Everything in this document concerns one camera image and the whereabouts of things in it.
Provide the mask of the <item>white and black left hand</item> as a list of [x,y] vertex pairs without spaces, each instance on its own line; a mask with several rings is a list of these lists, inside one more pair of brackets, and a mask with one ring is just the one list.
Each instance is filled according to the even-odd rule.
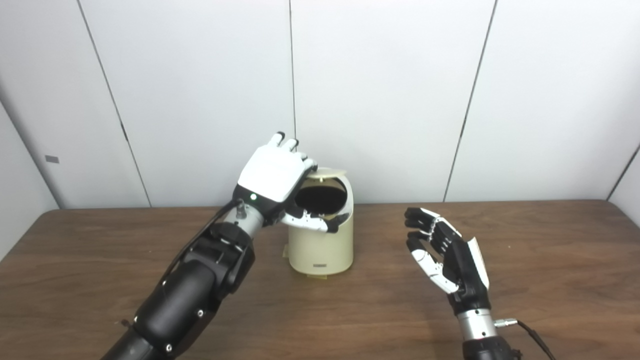
[[282,223],[290,227],[335,234],[350,218],[349,212],[326,219],[295,205],[295,195],[311,174],[323,171],[317,161],[297,152],[295,138],[285,141],[281,131],[259,146],[245,164],[231,194],[256,210],[262,226]]

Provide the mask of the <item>white and black right hand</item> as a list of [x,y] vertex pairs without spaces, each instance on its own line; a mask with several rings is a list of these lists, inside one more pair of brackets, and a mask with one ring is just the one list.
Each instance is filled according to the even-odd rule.
[[446,293],[454,315],[491,310],[487,274],[482,251],[475,237],[464,240],[444,217],[421,207],[404,213],[407,248],[418,266]]

